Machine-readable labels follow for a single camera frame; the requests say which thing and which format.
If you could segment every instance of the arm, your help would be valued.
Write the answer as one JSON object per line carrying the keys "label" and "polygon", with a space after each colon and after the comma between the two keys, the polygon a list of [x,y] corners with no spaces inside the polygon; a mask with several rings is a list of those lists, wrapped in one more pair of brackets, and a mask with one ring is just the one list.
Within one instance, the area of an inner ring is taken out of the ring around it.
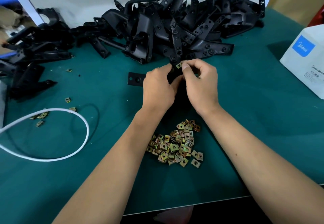
{"label": "arm", "polygon": [[142,108],[52,224],[120,222],[147,145],[183,79],[181,75],[169,84],[171,68],[168,64],[147,73]]}
{"label": "arm", "polygon": [[[190,66],[200,71],[199,77]],[[221,108],[216,68],[194,59],[184,62],[182,70],[191,104],[270,220],[273,223],[323,223],[324,190]]]}

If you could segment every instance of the blue logo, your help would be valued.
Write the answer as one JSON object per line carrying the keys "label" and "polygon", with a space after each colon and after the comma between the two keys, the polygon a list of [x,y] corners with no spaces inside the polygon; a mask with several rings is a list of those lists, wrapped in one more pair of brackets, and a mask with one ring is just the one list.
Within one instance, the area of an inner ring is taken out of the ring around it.
{"label": "blue logo", "polygon": [[293,50],[295,50],[301,57],[306,57],[315,47],[315,44],[308,41],[303,35],[297,39],[293,46]]}

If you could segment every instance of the green workbench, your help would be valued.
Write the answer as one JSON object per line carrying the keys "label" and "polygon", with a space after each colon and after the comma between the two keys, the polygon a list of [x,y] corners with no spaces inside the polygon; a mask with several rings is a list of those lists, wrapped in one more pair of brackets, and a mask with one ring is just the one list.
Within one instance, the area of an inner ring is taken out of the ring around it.
{"label": "green workbench", "polygon": [[[264,21],[263,29],[224,40],[235,43],[232,56],[206,60],[218,70],[220,104],[270,148],[322,184],[324,101],[279,63],[302,27],[271,10]],[[141,108],[143,88],[127,85],[128,72],[146,73],[168,63],[163,59],[140,65],[119,50],[110,50],[112,54],[102,59],[89,44],[72,49],[75,58],[44,64],[41,80],[57,81],[55,87],[24,102],[7,103],[5,124],[43,108],[77,107],[89,122],[90,137],[78,154],[57,162],[28,161],[0,150],[0,223],[51,223]],[[66,97],[72,101],[65,103]],[[145,153],[125,214],[249,195],[193,108],[164,118],[156,131],[168,134],[186,118],[201,124],[194,146],[204,153],[200,168],[169,166]],[[77,116],[51,112],[44,121],[39,128],[36,120],[18,124],[1,135],[1,143],[33,157],[55,158],[74,152],[83,142],[86,128]]]}

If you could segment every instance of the right hand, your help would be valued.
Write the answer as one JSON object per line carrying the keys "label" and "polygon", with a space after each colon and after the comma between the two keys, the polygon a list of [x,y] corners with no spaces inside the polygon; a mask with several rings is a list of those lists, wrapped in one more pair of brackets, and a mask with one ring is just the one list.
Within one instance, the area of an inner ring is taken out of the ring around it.
{"label": "right hand", "polygon": [[[200,76],[196,77],[192,68],[197,68]],[[186,80],[188,98],[201,117],[204,118],[220,108],[216,67],[197,58],[183,61],[182,72]]]}

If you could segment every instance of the forearm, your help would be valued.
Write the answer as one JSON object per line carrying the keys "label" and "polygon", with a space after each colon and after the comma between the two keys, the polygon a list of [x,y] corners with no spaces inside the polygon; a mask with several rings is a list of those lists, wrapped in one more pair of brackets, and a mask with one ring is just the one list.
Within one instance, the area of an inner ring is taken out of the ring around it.
{"label": "forearm", "polygon": [[320,223],[324,190],[222,108],[204,117],[250,193],[275,223]]}
{"label": "forearm", "polygon": [[53,224],[119,223],[145,149],[163,114],[139,110]]}

